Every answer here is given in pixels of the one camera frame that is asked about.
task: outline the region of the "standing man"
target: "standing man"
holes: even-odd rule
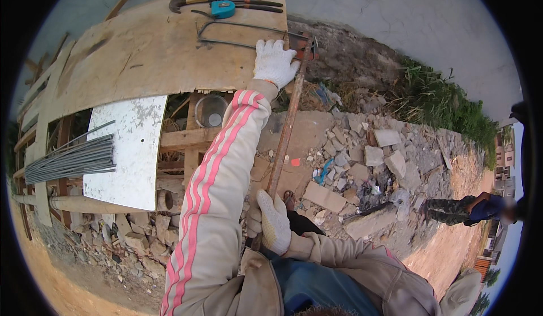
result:
[[[187,179],[180,240],[167,265],[161,315],[441,315],[432,286],[384,246],[291,231],[278,195],[257,193],[244,249],[239,218],[270,102],[299,68],[283,41],[256,44],[255,77],[237,91],[201,165]],[[298,228],[305,227],[302,221]]]
[[[481,220],[499,219],[504,224],[516,223],[516,201],[482,192],[478,197],[466,196],[455,199],[428,199],[424,205],[426,218],[449,226],[464,223],[477,224]]]

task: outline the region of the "gray wall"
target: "gray wall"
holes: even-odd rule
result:
[[[125,8],[149,0],[129,0]],[[117,0],[60,0],[41,28],[30,57],[51,54],[65,31],[79,37],[103,20]],[[399,52],[442,70],[471,100],[483,100],[495,121],[522,100],[512,55],[499,27],[480,0],[287,0],[289,14],[348,24]],[[28,86],[23,70],[17,93]]]

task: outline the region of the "bundle of steel rods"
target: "bundle of steel rods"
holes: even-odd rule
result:
[[[73,146],[67,146],[69,143],[25,167],[26,183],[115,171],[113,135]]]

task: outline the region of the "sky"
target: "sky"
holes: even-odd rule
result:
[[[519,199],[524,196],[524,191],[522,190],[522,178],[521,178],[521,161],[520,161],[520,149],[522,145],[522,134],[524,132],[524,126],[520,122],[513,124],[512,128],[515,130],[515,167],[511,171],[512,176],[515,176],[515,199]],[[509,225],[507,230],[506,240],[503,244],[502,253],[499,256],[498,264],[491,265],[491,269],[502,269],[498,276],[496,283],[490,287],[485,287],[483,293],[488,293],[490,298],[490,303],[499,297],[499,292],[501,291],[503,285],[505,284],[509,273],[515,263],[516,253],[519,250],[520,244],[520,233],[522,231],[522,222],[516,222],[515,224]]]

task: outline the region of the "black pants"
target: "black pants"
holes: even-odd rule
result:
[[[304,232],[314,232],[326,236],[308,217],[302,216],[296,211],[287,211],[287,217],[290,222],[290,229],[298,236],[301,236]]]

